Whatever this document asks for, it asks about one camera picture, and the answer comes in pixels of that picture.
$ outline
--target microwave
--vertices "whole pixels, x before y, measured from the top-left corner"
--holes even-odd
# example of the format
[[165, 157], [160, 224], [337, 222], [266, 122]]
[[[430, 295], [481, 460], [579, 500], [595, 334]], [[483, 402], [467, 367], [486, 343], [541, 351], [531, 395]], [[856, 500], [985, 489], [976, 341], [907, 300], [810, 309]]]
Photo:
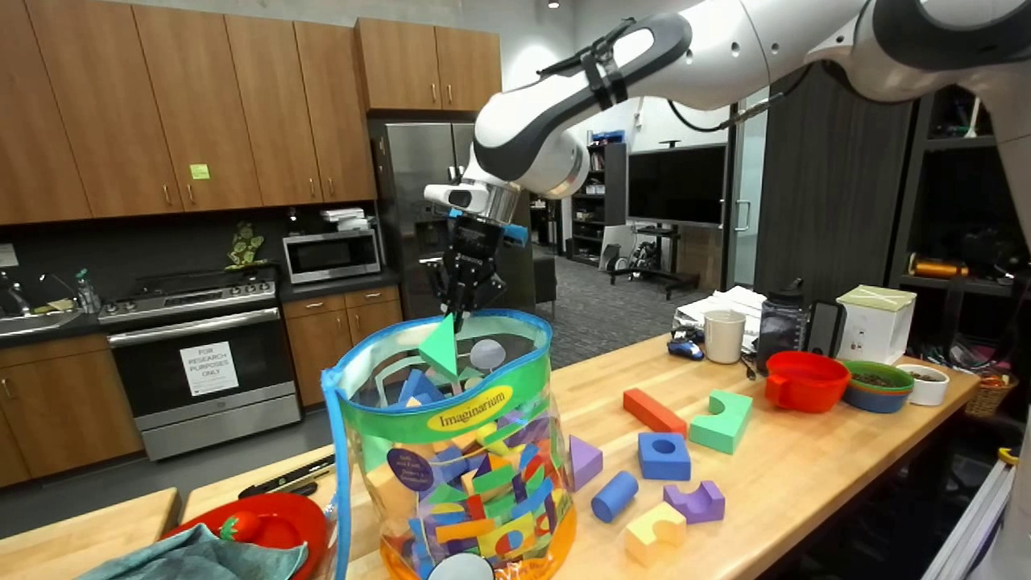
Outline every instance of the microwave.
[[368, 276], [383, 271], [377, 227], [284, 238], [289, 283]]

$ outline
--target oven handle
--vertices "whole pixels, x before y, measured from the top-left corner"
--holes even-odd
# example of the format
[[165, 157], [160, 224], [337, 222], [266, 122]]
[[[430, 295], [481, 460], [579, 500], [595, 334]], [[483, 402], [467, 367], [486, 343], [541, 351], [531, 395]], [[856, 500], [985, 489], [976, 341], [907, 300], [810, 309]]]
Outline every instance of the oven handle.
[[190, 319], [190, 322], [154, 325], [154, 329], [139, 329], [139, 330], [116, 330], [105, 341], [114, 348], [131, 348], [131, 343], [183, 338], [183, 334], [214, 334], [214, 330], [260, 325], [260, 322], [278, 322], [278, 319], [279, 319], [279, 309], [266, 305], [266, 309], [248, 309], [248, 311], [214, 315], [214, 319]]

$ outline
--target red block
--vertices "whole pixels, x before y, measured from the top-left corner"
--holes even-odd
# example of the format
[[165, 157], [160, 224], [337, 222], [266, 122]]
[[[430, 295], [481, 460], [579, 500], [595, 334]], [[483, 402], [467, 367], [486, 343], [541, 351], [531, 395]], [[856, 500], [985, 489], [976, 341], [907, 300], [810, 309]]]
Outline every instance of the red block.
[[625, 388], [623, 408], [639, 416], [651, 432], [681, 432], [686, 435], [686, 421], [674, 416], [665, 402], [651, 398], [643, 388]]

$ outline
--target backsplash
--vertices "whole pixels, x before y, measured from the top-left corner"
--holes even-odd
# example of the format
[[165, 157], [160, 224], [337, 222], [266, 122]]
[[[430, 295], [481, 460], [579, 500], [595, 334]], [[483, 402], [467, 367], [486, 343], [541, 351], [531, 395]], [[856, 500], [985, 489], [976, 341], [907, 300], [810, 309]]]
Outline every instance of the backsplash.
[[15, 224], [0, 227], [0, 242], [15, 248], [18, 268], [11, 268], [6, 276], [18, 280], [32, 301], [65, 295], [80, 268], [89, 268], [92, 288], [109, 301], [144, 274], [222, 271], [239, 222], [265, 234], [260, 258], [266, 264], [284, 264], [279, 238], [320, 227], [320, 206]]

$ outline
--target desk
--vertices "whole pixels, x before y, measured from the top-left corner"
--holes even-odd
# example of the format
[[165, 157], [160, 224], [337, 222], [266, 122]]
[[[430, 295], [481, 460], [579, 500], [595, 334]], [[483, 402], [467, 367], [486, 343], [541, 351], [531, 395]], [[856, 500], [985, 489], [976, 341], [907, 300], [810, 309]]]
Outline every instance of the desk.
[[80, 575], [154, 544], [171, 527], [176, 489], [159, 489], [0, 540], [0, 575]]
[[[625, 580], [625, 575], [756, 575], [816, 531], [830, 512], [856, 497], [869, 481], [889, 470], [905, 452], [927, 439], [974, 393], [969, 373], [955, 373], [944, 404], [905, 404], [894, 416], [873, 416], [851, 404], [835, 404], [820, 416], [778, 412], [759, 395], [762, 382], [746, 379], [744, 367], [714, 367], [667, 354], [667, 334], [571, 363], [554, 369], [551, 393], [567, 435], [579, 435], [607, 452], [607, 470], [577, 494], [579, 527], [577, 544], [560, 575]], [[639, 418], [623, 412], [623, 388], [639, 386], [677, 408], [682, 418], [704, 412], [710, 388], [733, 388], [754, 395], [754, 418], [733, 453], [719, 453], [690, 444], [694, 481], [681, 489], [695, 489], [700, 481], [714, 481], [728, 500], [728, 514], [710, 525], [690, 525], [682, 547], [660, 555], [640, 566], [623, 551], [623, 525], [660, 501], [658, 481], [640, 481], [639, 500], [615, 525], [589, 514], [589, 497], [617, 470], [639, 472]], [[293, 456], [265, 467], [265, 476], [289, 470]], [[236, 494], [253, 484], [259, 472], [233, 476], [230, 484], [194, 489], [187, 517], [233, 501]], [[368, 539], [377, 531], [368, 497], [354, 497], [352, 575], [383, 575], [381, 555]]]

